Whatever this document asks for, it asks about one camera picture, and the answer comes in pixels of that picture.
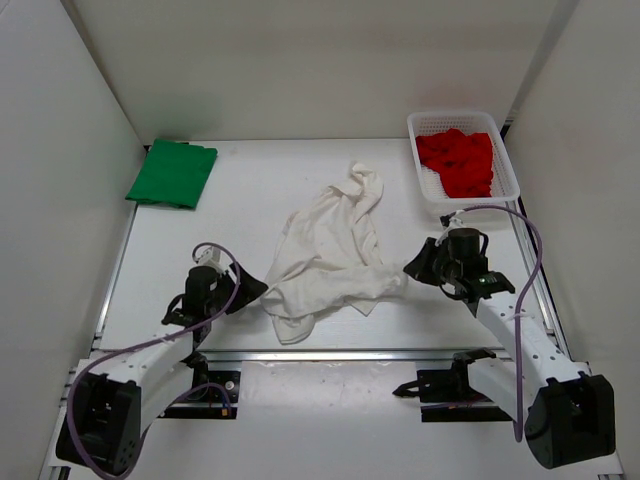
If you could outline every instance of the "white plastic basket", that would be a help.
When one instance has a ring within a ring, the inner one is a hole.
[[[491,115],[469,110],[446,110],[412,113],[407,119],[413,159],[420,180],[420,189],[427,200],[427,209],[433,213],[447,213],[470,205],[487,205],[510,202],[520,196],[520,186],[513,172],[509,155],[504,148],[496,122]],[[422,166],[418,157],[416,137],[434,135],[457,128],[465,135],[488,133],[493,146],[493,181],[491,197],[449,198],[442,187],[440,175]]]

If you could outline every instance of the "cable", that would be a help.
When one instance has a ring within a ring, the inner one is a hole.
[[[173,402],[171,402],[171,405],[177,402],[181,402],[182,400],[185,400],[187,397],[196,393],[198,390],[202,390],[203,388],[206,388],[207,390],[209,388],[215,388],[216,390],[218,390],[222,395],[222,406],[226,407],[227,409],[229,409],[229,411],[231,411],[231,400],[229,399],[229,394],[227,393],[227,390],[219,383],[213,383],[213,382],[207,382],[207,383],[203,383],[202,385],[198,385],[197,387],[193,387],[191,390],[184,392],[182,395],[176,398]]]
[[[227,250],[226,248],[224,248],[221,245],[218,245],[218,244],[212,243],[212,242],[203,242],[203,243],[200,243],[200,244],[196,245],[196,247],[193,249],[193,252],[191,254],[192,257],[195,255],[195,252],[202,246],[210,246],[210,247],[218,248],[219,250],[224,252],[229,257],[229,259],[231,260],[231,262],[233,264],[233,267],[234,267],[234,271],[235,271],[234,273],[236,274],[236,282],[235,282],[235,286],[233,287],[233,291],[231,292],[231,296],[227,300],[227,303],[225,303],[224,306],[220,309],[220,311],[216,312],[212,317],[210,317],[210,318],[208,318],[206,320],[203,320],[202,322],[196,323],[195,325],[192,325],[191,327],[185,328],[184,330],[181,330],[179,332],[172,333],[170,335],[166,335],[166,336],[164,336],[162,338],[156,338],[154,340],[149,340],[147,342],[142,342],[142,343],[139,343],[137,345],[132,345],[130,347],[123,348],[122,350],[116,350],[116,351],[113,351],[111,353],[108,353],[105,356],[100,357],[97,360],[94,360],[89,365],[87,365],[84,369],[82,369],[76,375],[75,380],[71,384],[71,388],[69,389],[68,401],[67,401],[67,415],[66,415],[67,426],[69,427],[69,435],[71,437],[71,441],[73,442],[73,446],[76,448],[76,451],[78,452],[78,455],[80,455],[80,458],[82,459],[82,461],[85,463],[85,465],[87,467],[89,467],[91,469],[91,471],[93,471],[93,473],[95,473],[102,480],[124,480],[124,479],[126,479],[129,475],[131,475],[131,472],[133,471],[133,469],[134,469],[134,467],[135,467],[135,465],[137,463],[137,460],[138,460],[138,457],[140,455],[140,452],[139,451],[137,452],[137,456],[134,459],[134,461],[132,462],[132,464],[127,468],[127,470],[125,470],[120,475],[111,475],[111,474],[105,472],[104,470],[102,470],[96,464],[96,462],[93,461],[93,459],[91,458],[91,456],[89,455],[87,450],[82,445],[82,440],[80,440],[80,435],[78,434],[78,429],[76,427],[76,422],[75,422],[75,419],[73,418],[73,402],[74,402],[74,399],[75,399],[75,395],[76,395],[76,390],[78,388],[78,384],[80,383],[80,380],[82,379],[82,377],[84,377],[87,373],[89,373],[89,371],[91,369],[95,368],[96,366],[100,365],[101,363],[106,362],[107,360],[111,360],[112,358],[115,358],[115,357],[117,357],[119,355],[123,355],[125,353],[133,353],[133,352],[136,352],[138,350],[142,350],[142,349],[151,347],[153,345],[157,345],[159,343],[163,343],[163,342],[168,342],[168,341],[174,340],[174,339],[176,339],[178,337],[181,337],[182,335],[186,335],[187,333],[191,333],[194,330],[198,330],[199,328],[202,328],[205,325],[208,325],[209,323],[213,322],[216,318],[221,317],[227,311],[227,309],[229,308],[231,303],[235,300],[236,295],[238,294],[238,290],[240,288],[240,267],[239,267],[239,264],[236,261],[235,257],[233,256],[233,254],[229,250]],[[203,384],[203,385],[199,385],[198,387],[195,387],[195,389],[189,390],[189,392],[187,392],[186,395],[189,396],[192,393],[194,393],[194,391],[197,391],[197,390],[200,390],[201,388],[204,388],[204,385],[209,385],[209,386],[216,385],[217,387],[220,387],[218,384]],[[183,397],[184,397],[184,395],[181,395],[175,401],[184,399]],[[227,402],[227,405],[229,406],[230,402],[229,402],[228,395],[226,395],[226,391],[224,391],[223,397],[224,397],[225,401]],[[141,437],[141,442],[139,443],[140,450],[142,449],[142,444],[144,443],[144,438],[146,436],[147,430],[145,430],[145,432],[143,433],[143,435]]]
[[[475,205],[473,207],[467,207],[462,211],[472,212],[474,210],[501,210],[503,212],[509,213],[510,215],[514,215],[527,224],[527,226],[531,229],[531,232],[533,232],[533,236],[536,239],[536,247],[538,250],[538,253],[536,255],[536,263],[533,266],[531,275],[529,275],[529,279],[524,284],[524,287],[522,287],[522,290],[520,291],[520,295],[518,295],[518,299],[516,300],[515,315],[513,316],[515,321],[515,337],[516,337],[515,338],[515,343],[516,343],[516,358],[515,358],[515,361],[516,361],[516,421],[513,424],[513,432],[516,438],[516,442],[519,443],[522,441],[522,432],[523,432],[523,426],[524,426],[524,411],[523,411],[524,409],[522,405],[524,386],[522,382],[522,326],[521,326],[522,313],[521,313],[521,310],[522,310],[522,302],[524,301],[524,297],[529,291],[529,289],[531,288],[531,286],[533,285],[533,282],[536,276],[538,275],[538,273],[540,272],[540,269],[542,268],[542,237],[540,235],[540,232],[538,231],[538,228],[535,226],[535,224],[516,210],[512,210],[510,208],[503,207],[501,205]],[[458,213],[460,212],[454,212],[450,214],[449,217],[453,217]]]

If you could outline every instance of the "white cloth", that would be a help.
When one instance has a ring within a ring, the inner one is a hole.
[[[327,308],[347,302],[368,315],[381,296],[406,285],[400,266],[382,264],[369,218],[382,189],[378,174],[357,163],[348,180],[287,220],[261,299],[280,343],[307,338],[315,315]]]

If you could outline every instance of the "green cloth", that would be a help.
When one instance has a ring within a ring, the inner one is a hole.
[[[126,198],[194,209],[217,156],[215,148],[157,138]]]

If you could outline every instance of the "white wall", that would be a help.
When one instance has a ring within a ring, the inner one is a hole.
[[[37,478],[144,151],[58,0],[0,0],[0,478]]]
[[[507,147],[577,359],[613,383],[618,448],[640,478],[640,3],[580,2]]]
[[[68,0],[140,138],[406,137],[428,107],[501,125],[554,0]]]

